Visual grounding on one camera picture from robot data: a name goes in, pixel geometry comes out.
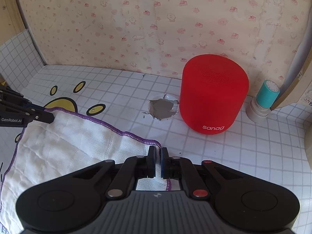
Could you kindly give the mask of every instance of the yellow oval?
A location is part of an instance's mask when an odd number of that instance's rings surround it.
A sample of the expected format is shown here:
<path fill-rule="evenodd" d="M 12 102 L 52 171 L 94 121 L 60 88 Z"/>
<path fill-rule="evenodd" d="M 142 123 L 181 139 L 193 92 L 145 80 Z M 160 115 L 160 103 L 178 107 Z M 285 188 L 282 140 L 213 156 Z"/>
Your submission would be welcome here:
<path fill-rule="evenodd" d="M 57 85 L 53 86 L 50 90 L 50 96 L 53 96 L 57 92 Z"/>
<path fill-rule="evenodd" d="M 21 137 L 21 133 L 19 133 L 16 137 L 15 137 L 15 143 L 17 143 L 19 141 L 19 138 Z"/>
<path fill-rule="evenodd" d="M 73 93 L 80 92 L 84 86 L 85 86 L 85 81 L 80 82 L 80 83 L 77 84 L 76 87 L 74 88 Z"/>
<path fill-rule="evenodd" d="M 47 103 L 44 107 L 45 108 L 61 107 L 71 112 L 75 112 L 75 113 L 78 112 L 76 102 L 69 97 L 68 98 L 67 97 L 56 98 L 50 101 L 49 103 Z"/>
<path fill-rule="evenodd" d="M 97 105 L 90 107 L 86 113 L 88 116 L 94 116 L 94 115 L 97 115 L 97 114 L 101 113 L 102 111 L 104 111 L 105 108 L 106 108 L 106 105 L 97 104 Z"/>

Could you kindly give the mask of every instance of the teal cap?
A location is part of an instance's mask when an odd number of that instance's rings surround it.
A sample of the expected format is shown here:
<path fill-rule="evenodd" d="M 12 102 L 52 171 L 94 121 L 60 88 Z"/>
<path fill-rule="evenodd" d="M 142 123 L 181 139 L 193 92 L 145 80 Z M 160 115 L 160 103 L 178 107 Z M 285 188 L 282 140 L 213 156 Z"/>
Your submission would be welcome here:
<path fill-rule="evenodd" d="M 280 88 L 278 85 L 271 80 L 265 80 L 256 96 L 256 99 L 261 107 L 270 108 L 278 94 L 280 94 Z"/>

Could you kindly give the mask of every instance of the grid pattern surface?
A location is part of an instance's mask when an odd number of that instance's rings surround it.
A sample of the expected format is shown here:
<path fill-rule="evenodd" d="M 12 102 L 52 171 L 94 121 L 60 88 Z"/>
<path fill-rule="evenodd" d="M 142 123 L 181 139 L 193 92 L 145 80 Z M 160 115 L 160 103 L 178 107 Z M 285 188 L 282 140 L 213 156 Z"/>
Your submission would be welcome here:
<path fill-rule="evenodd" d="M 81 81 L 85 87 L 74 94 Z M 177 155 L 199 164 L 204 159 L 229 166 L 261 179 L 282 185 L 300 200 L 300 215 L 294 225 L 297 233 L 311 233 L 311 169 L 305 150 L 305 127 L 311 125 L 310 107 L 290 105 L 273 111 L 255 124 L 246 115 L 247 97 L 234 124 L 224 133 L 203 135 L 191 130 L 177 114 L 169 120 L 156 120 L 144 112 L 149 100 L 164 93 L 179 98 L 181 81 L 128 71 L 77 66 L 45 66 L 22 91 L 34 104 L 45 105 L 57 97 L 76 101 L 85 114 L 95 104 L 106 109 L 95 117 L 123 131 L 155 139 Z M 52 86 L 57 93 L 49 95 Z"/>
<path fill-rule="evenodd" d="M 27 29 L 0 46 L 0 74 L 13 90 L 21 92 L 42 67 Z"/>

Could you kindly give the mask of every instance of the towel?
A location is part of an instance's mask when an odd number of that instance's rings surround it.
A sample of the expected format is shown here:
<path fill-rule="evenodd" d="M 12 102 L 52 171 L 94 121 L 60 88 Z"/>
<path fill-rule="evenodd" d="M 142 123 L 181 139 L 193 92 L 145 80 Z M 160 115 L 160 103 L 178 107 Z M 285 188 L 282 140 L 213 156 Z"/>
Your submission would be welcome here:
<path fill-rule="evenodd" d="M 156 146 L 159 156 L 161 145 L 155 140 L 145 140 L 99 119 L 62 108 L 46 110 L 54 114 L 54 122 L 28 124 L 4 174 L 0 222 L 10 234 L 23 230 L 15 204 L 28 188 L 106 159 L 118 164 L 132 156 L 147 155 L 150 145 Z M 160 177 L 159 164 L 156 176 L 140 179 L 137 190 L 165 191 L 170 183 Z"/>

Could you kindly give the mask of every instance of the patterned wallpaper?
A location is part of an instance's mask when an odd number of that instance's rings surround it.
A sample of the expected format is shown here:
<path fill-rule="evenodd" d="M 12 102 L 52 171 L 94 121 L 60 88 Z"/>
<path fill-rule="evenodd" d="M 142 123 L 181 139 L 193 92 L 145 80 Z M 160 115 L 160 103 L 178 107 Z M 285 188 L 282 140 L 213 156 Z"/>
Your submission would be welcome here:
<path fill-rule="evenodd" d="M 311 0 L 20 0 L 48 64 L 181 78 L 187 60 L 237 62 L 255 95 L 282 85 L 302 41 Z"/>

